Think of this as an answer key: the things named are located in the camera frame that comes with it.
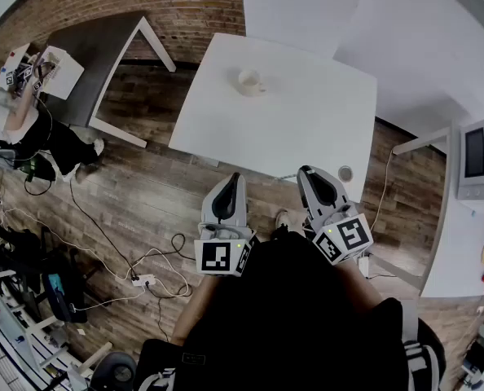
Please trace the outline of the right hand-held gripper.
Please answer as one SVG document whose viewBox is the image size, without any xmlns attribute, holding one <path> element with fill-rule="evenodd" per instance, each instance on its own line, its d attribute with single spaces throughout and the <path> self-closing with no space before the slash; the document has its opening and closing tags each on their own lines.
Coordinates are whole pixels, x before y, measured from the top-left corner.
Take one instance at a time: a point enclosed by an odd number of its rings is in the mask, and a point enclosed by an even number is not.
<svg viewBox="0 0 484 391">
<path fill-rule="evenodd" d="M 297 172 L 297 185 L 307 210 L 306 235 L 313 235 L 312 244 L 331 265 L 354 258 L 373 244 L 365 215 L 347 202 L 338 178 L 303 165 Z"/>
</svg>

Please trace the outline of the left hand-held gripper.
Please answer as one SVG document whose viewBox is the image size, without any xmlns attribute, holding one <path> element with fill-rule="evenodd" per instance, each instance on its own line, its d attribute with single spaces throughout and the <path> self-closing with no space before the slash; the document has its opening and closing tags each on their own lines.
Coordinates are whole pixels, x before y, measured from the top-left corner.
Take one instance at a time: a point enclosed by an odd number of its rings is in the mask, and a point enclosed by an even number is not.
<svg viewBox="0 0 484 391">
<path fill-rule="evenodd" d="M 238 172 L 224 178 L 204 198 L 204 222 L 199 225 L 200 238 L 194 241 L 199 274 L 235 277 L 243 274 L 253 246 L 259 243 L 256 231 L 217 223 L 246 223 L 247 212 L 246 181 Z"/>
</svg>

